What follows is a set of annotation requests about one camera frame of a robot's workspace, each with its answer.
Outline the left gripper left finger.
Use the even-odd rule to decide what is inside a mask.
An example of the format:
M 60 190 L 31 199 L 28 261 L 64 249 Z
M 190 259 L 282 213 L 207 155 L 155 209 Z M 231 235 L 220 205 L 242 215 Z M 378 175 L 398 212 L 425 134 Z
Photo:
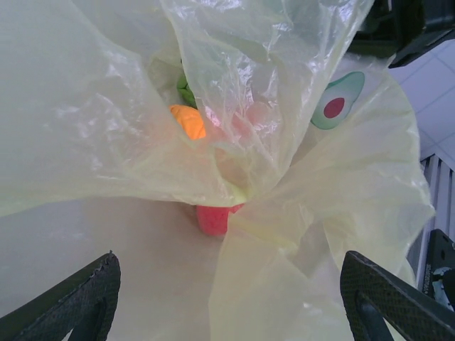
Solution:
M 119 259 L 104 254 L 1 318 L 2 340 L 106 340 L 117 309 Z

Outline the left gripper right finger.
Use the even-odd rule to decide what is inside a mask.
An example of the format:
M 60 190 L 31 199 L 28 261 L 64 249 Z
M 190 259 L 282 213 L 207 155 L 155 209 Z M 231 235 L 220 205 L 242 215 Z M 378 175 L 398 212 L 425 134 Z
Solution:
M 345 255 L 340 290 L 355 340 L 453 340 L 454 312 L 356 251 Z

